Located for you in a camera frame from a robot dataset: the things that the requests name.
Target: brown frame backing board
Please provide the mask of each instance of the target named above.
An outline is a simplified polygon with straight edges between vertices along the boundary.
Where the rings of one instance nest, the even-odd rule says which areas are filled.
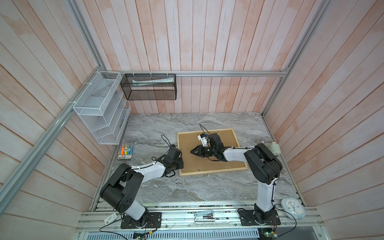
[[[201,144],[197,136],[203,131],[178,132],[177,133],[177,148],[183,153],[184,168],[179,170],[179,175],[191,176],[218,172],[233,172],[246,171],[248,164],[245,162],[214,162],[206,157],[198,157],[191,154],[191,150]],[[237,140],[235,130],[233,128],[209,130],[209,133],[217,133],[220,136],[224,146],[240,147]],[[209,157],[211,160],[216,160],[215,157]]]

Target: marble tabletop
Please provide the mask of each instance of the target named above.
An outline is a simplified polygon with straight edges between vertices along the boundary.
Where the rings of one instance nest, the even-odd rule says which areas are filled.
[[[178,132],[233,128],[242,147],[271,142],[262,117],[258,113],[171,113],[133,114],[128,119],[123,142],[133,146],[130,166],[152,162],[167,151],[161,138],[164,134],[171,144],[177,145]],[[122,161],[115,161],[113,171]],[[257,180],[250,170],[196,176],[162,177],[141,185],[136,199],[141,202],[184,202],[220,200],[256,200]],[[280,173],[275,187],[275,199],[298,197],[286,169]]]

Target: black mesh basket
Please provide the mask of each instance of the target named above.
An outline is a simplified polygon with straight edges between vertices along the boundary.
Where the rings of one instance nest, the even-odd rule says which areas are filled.
[[[127,73],[122,77],[120,85],[127,100],[176,100],[175,74]]]

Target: light blue clock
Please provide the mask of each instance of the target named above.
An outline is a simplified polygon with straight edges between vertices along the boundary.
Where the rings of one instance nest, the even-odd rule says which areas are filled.
[[[283,207],[284,211],[289,212],[285,213],[289,218],[293,219],[302,219],[305,217],[305,209],[303,205],[299,202],[299,200],[293,198],[293,197],[286,197],[281,200],[281,206]]]

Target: wooden frame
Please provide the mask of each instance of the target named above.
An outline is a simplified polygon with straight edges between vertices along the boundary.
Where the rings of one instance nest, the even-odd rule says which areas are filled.
[[[235,141],[236,141],[236,144],[237,144],[237,147],[240,147],[240,143],[237,140],[235,130],[233,128],[214,129],[214,130],[209,130],[209,131],[210,132],[217,132],[217,131],[227,131],[227,130],[232,131],[233,136],[234,136]],[[180,138],[179,138],[180,135],[194,134],[194,133],[201,134],[201,133],[203,133],[203,131],[178,132],[177,133],[177,147],[179,148],[179,146],[180,146]],[[182,172],[182,169],[179,169],[179,175],[182,177],[182,176],[202,175],[202,174],[219,173],[219,172],[234,172],[234,171],[246,171],[246,170],[248,170],[249,169],[248,165],[245,162],[243,162],[243,164],[244,164],[243,167],[224,168],[224,169],[196,171],[196,172]]]

